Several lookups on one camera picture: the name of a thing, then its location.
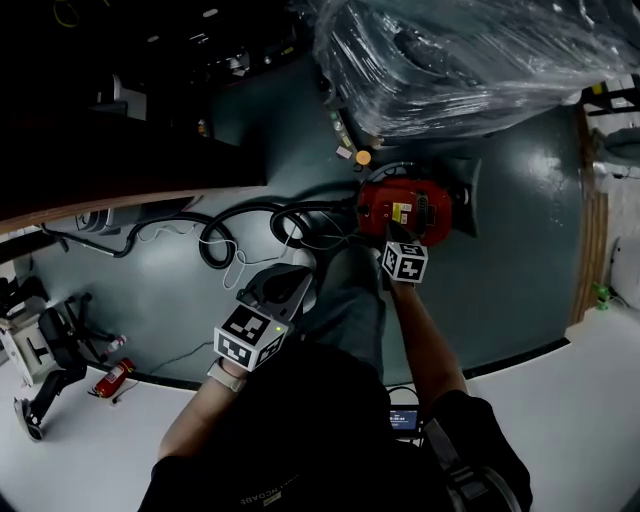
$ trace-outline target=yellow label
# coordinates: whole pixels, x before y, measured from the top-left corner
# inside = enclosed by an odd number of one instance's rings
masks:
[[[396,222],[400,222],[402,219],[402,203],[393,203],[393,213],[391,218]]]

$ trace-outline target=vacuum hose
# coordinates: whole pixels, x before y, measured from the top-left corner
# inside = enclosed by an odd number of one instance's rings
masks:
[[[300,240],[304,239],[305,237],[308,238],[309,236],[311,236],[311,228],[297,214],[312,211],[348,213],[352,211],[353,205],[353,199],[345,199],[341,201],[308,201],[303,203],[294,203],[284,207],[276,203],[257,201],[253,203],[245,203],[233,206],[228,210],[220,213],[219,215],[216,215],[215,217],[209,217],[208,215],[203,215],[201,213],[180,212],[176,215],[155,218],[147,222],[136,224],[127,235],[125,246],[120,251],[105,247],[90,240],[72,235],[70,233],[53,231],[51,229],[48,229],[44,224],[41,225],[41,228],[44,233],[56,238],[80,244],[83,247],[93,249],[103,254],[107,254],[109,256],[112,256],[113,258],[124,258],[133,250],[133,246],[136,243],[140,230],[149,226],[150,224],[184,220],[193,222],[194,224],[204,224],[204,229],[202,230],[202,234],[200,235],[200,238],[202,240],[208,240],[214,231],[219,233],[225,240],[233,240],[233,235],[223,224],[225,220],[242,213],[264,211],[271,212],[273,214],[269,221],[269,226],[271,228],[271,232],[278,239],[278,241],[282,244],[289,245],[289,247],[299,249],[303,247],[303,244],[300,242]],[[293,224],[302,233],[302,238],[296,239],[293,237],[289,237],[289,233],[287,233],[286,229],[284,228],[285,219],[293,222]],[[200,256],[202,257],[204,262],[211,268],[218,270],[225,269],[229,265],[231,265],[231,262],[233,261],[236,253],[236,248],[233,244],[226,243],[225,246],[227,248],[227,254],[224,259],[218,260],[211,254],[209,245],[200,241]]]

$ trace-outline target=orange cap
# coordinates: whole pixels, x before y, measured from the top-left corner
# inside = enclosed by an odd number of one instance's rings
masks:
[[[369,165],[371,163],[371,153],[368,151],[358,151],[356,153],[356,162],[360,165]]]

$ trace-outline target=fire extinguisher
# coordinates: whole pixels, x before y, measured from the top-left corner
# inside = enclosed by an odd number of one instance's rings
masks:
[[[114,366],[109,373],[102,377],[93,390],[99,397],[109,398],[118,390],[127,376],[135,369],[136,367],[131,362],[131,359],[125,357],[116,366]]]

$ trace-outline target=small screen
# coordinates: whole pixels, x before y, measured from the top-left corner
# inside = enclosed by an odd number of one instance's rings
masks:
[[[418,411],[391,411],[394,430],[415,430],[418,427]]]

